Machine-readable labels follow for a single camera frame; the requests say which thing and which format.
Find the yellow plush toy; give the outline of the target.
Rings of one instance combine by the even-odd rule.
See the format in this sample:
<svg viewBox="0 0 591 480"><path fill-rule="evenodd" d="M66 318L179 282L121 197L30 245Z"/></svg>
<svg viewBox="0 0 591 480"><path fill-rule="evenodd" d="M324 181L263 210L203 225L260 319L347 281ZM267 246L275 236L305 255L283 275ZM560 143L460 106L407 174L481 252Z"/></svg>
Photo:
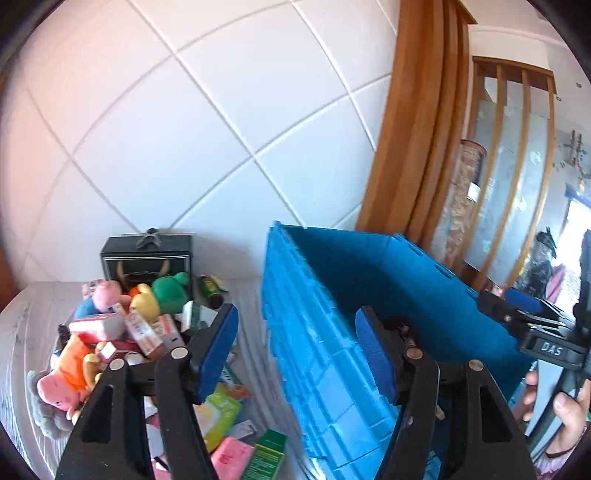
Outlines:
<svg viewBox="0 0 591 480"><path fill-rule="evenodd" d="M153 323L160 316L158 302L149 285L142 283L137 287L137 293L132 297L130 310L139 314L146 322Z"/></svg>

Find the dark green frog plush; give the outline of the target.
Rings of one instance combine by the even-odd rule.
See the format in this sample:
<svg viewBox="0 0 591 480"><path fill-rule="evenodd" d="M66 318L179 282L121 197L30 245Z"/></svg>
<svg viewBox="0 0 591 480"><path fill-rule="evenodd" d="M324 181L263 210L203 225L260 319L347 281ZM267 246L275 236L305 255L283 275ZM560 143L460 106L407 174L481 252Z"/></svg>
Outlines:
<svg viewBox="0 0 591 480"><path fill-rule="evenodd" d="M189 301L187 288L190 276L186 272L157 278L151 285L161 314L179 314Z"/></svg>

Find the blue plastic crate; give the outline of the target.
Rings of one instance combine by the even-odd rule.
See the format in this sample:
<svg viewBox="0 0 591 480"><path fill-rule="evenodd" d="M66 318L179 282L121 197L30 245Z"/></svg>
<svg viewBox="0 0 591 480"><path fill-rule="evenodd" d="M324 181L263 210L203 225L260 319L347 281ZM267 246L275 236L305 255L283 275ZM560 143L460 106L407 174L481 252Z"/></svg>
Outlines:
<svg viewBox="0 0 591 480"><path fill-rule="evenodd" d="M531 360L477 299L400 235L273 225L263 318L325 477L534 477L508 404Z"/></svg>

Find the pink pig head plush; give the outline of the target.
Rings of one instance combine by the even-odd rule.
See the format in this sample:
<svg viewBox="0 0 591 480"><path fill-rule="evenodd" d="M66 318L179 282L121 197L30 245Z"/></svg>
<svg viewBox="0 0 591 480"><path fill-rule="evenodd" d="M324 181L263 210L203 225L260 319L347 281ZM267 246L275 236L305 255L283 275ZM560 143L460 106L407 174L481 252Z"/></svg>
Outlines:
<svg viewBox="0 0 591 480"><path fill-rule="evenodd" d="M128 311L131 297L123 293L116 280L95 280L82 285L82 302L76 307L75 320L93 315L113 313L119 304Z"/></svg>

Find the green glass bottle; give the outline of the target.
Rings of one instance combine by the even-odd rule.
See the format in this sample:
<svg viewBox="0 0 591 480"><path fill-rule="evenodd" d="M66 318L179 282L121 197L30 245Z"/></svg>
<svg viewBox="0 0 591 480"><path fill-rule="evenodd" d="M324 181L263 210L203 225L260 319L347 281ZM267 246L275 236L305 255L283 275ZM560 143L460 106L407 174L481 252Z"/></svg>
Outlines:
<svg viewBox="0 0 591 480"><path fill-rule="evenodd" d="M201 275L197 279L197 286L208 308L219 309L224 303L224 296L217 282L211 276Z"/></svg>

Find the orange dress pig plush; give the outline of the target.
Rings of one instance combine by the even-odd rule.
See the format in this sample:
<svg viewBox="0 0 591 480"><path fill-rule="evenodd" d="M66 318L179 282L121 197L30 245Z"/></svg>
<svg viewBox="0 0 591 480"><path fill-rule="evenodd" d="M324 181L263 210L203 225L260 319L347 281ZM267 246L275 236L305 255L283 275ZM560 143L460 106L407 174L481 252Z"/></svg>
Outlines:
<svg viewBox="0 0 591 480"><path fill-rule="evenodd" d="M72 334L57 366L37 381L39 396L75 424L103 369L100 357L77 334Z"/></svg>

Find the black gift box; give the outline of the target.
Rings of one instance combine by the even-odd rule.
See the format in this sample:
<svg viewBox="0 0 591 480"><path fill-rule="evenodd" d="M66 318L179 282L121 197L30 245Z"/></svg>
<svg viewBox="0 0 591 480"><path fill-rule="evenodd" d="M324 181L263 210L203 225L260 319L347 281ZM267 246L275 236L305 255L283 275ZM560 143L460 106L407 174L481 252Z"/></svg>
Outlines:
<svg viewBox="0 0 591 480"><path fill-rule="evenodd" d="M100 261L106 280L116 280L124 292L141 283L178 273L192 274L193 237L151 228L139 235L109 237Z"/></svg>

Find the pink tissue pack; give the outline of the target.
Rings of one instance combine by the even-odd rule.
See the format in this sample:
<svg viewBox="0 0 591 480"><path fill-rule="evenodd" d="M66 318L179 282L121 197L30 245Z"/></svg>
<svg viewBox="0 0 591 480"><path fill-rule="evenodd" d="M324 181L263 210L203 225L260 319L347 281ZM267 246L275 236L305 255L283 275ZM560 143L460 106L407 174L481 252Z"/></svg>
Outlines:
<svg viewBox="0 0 591 480"><path fill-rule="evenodd" d="M124 319L118 313L93 315L73 320L69 331L85 344L97 344L118 340L125 332Z"/></svg>

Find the green small box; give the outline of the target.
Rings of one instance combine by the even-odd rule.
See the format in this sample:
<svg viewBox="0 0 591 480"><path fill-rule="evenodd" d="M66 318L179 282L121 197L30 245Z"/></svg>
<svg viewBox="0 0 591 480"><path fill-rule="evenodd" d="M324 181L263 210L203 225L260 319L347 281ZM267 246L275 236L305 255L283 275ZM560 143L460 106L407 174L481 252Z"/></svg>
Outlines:
<svg viewBox="0 0 591 480"><path fill-rule="evenodd" d="M242 480L276 480L286 454L287 436L266 430L254 445L249 464L242 473Z"/></svg>

